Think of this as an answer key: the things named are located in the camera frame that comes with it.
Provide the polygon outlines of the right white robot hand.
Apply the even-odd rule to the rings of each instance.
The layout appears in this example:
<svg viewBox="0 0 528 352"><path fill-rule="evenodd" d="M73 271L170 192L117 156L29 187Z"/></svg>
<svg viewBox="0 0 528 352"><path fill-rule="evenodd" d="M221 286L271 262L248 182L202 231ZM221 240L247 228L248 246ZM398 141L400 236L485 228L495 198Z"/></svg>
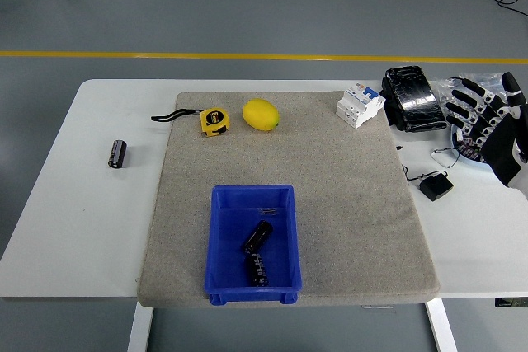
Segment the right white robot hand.
<svg viewBox="0 0 528 352"><path fill-rule="evenodd" d="M509 72L501 76L506 99L467 78L462 85L475 93L453 90L446 120L479 148L480 156L506 187L527 194L527 99Z"/></svg>

